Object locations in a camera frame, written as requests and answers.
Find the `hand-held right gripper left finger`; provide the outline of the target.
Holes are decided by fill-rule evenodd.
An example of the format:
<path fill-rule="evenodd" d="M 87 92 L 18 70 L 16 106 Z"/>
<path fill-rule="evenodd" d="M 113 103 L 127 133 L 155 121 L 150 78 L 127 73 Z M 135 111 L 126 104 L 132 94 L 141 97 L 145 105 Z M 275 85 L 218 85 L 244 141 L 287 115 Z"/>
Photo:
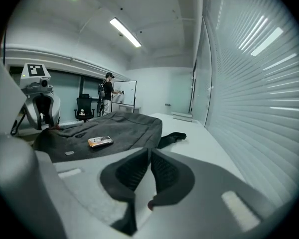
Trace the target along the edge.
<path fill-rule="evenodd" d="M 109 164 L 100 174 L 100 182 L 108 195 L 127 204 L 123 218 L 111 227 L 132 236 L 137 231 L 135 214 L 135 190 L 149 166 L 149 150 L 142 148 L 131 155 Z"/>

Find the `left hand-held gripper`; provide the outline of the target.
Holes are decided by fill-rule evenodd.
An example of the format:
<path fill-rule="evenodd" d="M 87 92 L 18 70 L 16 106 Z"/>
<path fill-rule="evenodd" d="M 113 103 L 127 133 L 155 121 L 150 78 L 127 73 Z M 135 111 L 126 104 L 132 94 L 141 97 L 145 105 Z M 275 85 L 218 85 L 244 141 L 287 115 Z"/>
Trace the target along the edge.
<path fill-rule="evenodd" d="M 56 128 L 59 124 L 61 101 L 54 94 L 50 79 L 51 75 L 43 64 L 26 63 L 23 67 L 19 86 L 26 100 L 22 108 L 36 130 L 41 130 L 44 125 Z"/>

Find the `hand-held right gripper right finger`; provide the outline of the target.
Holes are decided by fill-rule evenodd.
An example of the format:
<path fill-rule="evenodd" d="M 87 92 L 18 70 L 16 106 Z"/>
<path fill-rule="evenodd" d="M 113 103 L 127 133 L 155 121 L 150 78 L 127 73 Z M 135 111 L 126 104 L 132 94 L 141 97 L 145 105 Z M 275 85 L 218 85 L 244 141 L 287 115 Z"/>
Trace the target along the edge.
<path fill-rule="evenodd" d="M 156 189 L 148 207 L 153 211 L 156 207 L 178 204 L 195 185 L 195 175 L 190 167 L 191 158 L 154 148 L 148 149 L 148 155 Z"/>

